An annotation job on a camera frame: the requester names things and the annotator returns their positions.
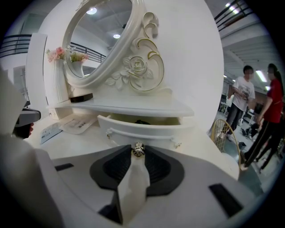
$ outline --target oval mirror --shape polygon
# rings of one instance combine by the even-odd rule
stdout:
[[[67,64],[74,75],[88,77],[108,57],[130,18],[130,0],[95,4],[76,25],[67,48]]]

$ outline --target gold chair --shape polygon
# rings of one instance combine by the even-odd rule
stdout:
[[[227,131],[230,130],[232,132],[232,135],[235,139],[236,143],[236,149],[237,153],[239,156],[239,161],[238,161],[238,175],[239,175],[239,170],[240,170],[240,149],[238,145],[238,141],[236,139],[235,134],[233,133],[233,130],[231,126],[223,119],[217,119],[215,120],[214,126],[212,128],[212,134],[211,134],[211,140],[215,143],[217,148],[221,151],[221,153],[224,155],[224,157],[230,162],[230,163],[236,163],[236,160],[227,154],[224,150],[224,144],[226,141],[226,133]]]

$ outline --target open drawer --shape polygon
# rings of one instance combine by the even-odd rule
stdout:
[[[183,124],[181,118],[142,117],[123,114],[98,116],[101,131],[114,145],[134,146],[136,142],[145,145],[179,151],[191,128],[192,121]]]

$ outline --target metal railing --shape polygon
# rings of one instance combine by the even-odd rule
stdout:
[[[32,35],[30,34],[19,34],[4,37],[0,48],[0,58],[9,55],[27,53],[31,36]]]
[[[102,55],[101,53],[94,51],[90,48],[84,47],[82,45],[70,42],[70,46],[75,48],[75,51],[87,54],[89,60],[102,63],[106,58],[105,55]]]
[[[31,41],[31,36],[31,34],[19,34],[4,37],[0,48],[0,58],[9,55],[27,53]],[[86,53],[88,55],[88,59],[91,61],[102,63],[106,58],[105,55],[102,55],[101,53],[85,46],[73,42],[70,43],[70,46],[75,47],[75,50],[78,52]]]
[[[234,0],[214,19],[220,32],[252,13],[252,9],[249,8],[243,0]]]

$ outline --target ceiling light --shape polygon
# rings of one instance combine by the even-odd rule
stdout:
[[[234,14],[237,14],[239,11],[235,9],[233,6],[230,7],[230,10],[234,12]]]
[[[86,13],[87,14],[95,14],[97,12],[97,9],[95,7],[90,8]]]
[[[118,38],[120,38],[121,36],[120,36],[119,34],[115,34],[115,35],[113,35],[113,37],[114,37],[115,39],[118,39]]]
[[[261,70],[257,70],[256,71],[257,75],[259,76],[260,80],[262,80],[263,82],[267,82],[266,78],[264,77],[263,73]]]

